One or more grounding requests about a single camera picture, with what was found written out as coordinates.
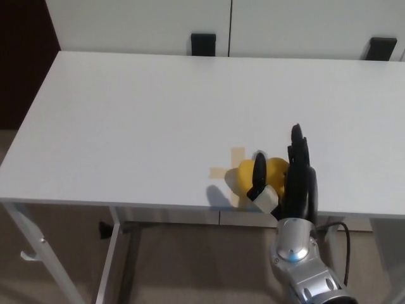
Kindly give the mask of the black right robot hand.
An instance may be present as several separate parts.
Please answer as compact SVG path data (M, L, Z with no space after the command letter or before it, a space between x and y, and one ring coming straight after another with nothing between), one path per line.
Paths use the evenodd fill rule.
M279 196L266 181L267 163L262 152L256 154L252 169L252 187L247 197L263 213L270 213L278 221L299 218L316 223L318 190L316 172L310 165L309 149L301 126L292 127L291 145L287 147L289 166L283 174L284 193Z

